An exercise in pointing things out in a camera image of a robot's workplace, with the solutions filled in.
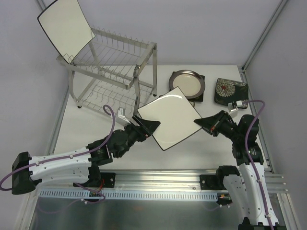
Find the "white square plate black rim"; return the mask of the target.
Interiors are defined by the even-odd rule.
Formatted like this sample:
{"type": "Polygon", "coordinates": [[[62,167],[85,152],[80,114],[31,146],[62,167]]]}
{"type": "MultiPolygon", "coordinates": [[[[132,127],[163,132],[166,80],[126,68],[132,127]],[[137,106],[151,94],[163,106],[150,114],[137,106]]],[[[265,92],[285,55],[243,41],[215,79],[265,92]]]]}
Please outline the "white square plate black rim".
{"type": "Polygon", "coordinates": [[[37,20],[49,41],[69,64],[95,38],[77,0],[56,0],[40,13],[37,20]]]}

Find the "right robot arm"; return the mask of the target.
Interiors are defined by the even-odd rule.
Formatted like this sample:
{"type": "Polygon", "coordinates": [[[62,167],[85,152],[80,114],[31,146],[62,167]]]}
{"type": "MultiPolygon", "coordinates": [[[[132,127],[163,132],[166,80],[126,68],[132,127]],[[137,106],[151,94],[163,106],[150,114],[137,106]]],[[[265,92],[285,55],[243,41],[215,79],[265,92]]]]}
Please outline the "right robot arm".
{"type": "Polygon", "coordinates": [[[265,181],[264,159],[256,142],[259,120],[253,115],[244,115],[235,123],[228,112],[221,112],[194,120],[213,137],[224,135],[232,142],[232,154],[236,166],[219,166],[215,182],[211,186],[226,189],[237,205],[242,218],[240,230],[284,230],[272,204],[265,181]]]}

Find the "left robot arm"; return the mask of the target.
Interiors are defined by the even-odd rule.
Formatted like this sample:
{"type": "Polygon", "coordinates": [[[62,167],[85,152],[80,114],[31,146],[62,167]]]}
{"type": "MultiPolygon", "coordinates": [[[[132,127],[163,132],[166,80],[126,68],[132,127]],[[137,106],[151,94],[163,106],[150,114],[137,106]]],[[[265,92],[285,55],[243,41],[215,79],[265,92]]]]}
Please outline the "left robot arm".
{"type": "Polygon", "coordinates": [[[30,193],[38,185],[54,182],[94,187],[100,183],[99,166],[121,158],[135,142],[143,142],[160,126],[159,121],[133,116],[133,122],[112,131],[103,139],[58,156],[31,156],[19,153],[12,164],[13,195],[30,193]]]}

